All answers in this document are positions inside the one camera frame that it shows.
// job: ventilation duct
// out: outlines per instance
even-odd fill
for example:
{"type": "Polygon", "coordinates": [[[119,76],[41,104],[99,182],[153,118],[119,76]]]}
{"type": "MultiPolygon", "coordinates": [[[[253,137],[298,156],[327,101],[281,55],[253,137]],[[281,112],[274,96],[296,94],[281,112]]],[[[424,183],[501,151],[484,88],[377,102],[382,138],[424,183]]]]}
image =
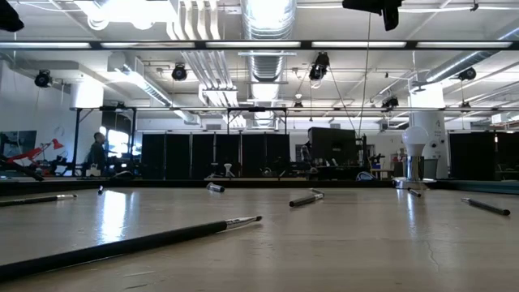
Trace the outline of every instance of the ventilation duct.
{"type": "MultiPolygon", "coordinates": [[[[492,39],[499,41],[518,41],[519,40],[519,21],[514,21],[512,24],[503,28],[500,32],[496,33],[492,39]]],[[[418,75],[418,82],[413,82],[414,86],[433,84],[454,76],[462,71],[469,69],[470,67],[494,56],[500,51],[478,51],[473,53],[461,53],[456,57],[451,58],[447,62],[439,65],[437,68],[432,69],[426,74],[418,75]]],[[[386,91],[397,92],[408,85],[406,79],[401,79],[395,82],[392,86],[382,90],[379,94],[386,91]]]]}
{"type": "MultiPolygon", "coordinates": [[[[242,0],[243,31],[248,40],[290,39],[294,28],[295,0],[242,0]]],[[[285,67],[285,57],[251,56],[248,58],[251,94],[254,99],[274,101],[279,93],[279,82],[285,67]]],[[[271,106],[272,102],[258,104],[271,106]]],[[[256,117],[258,126],[271,126],[265,114],[256,117]]]]}

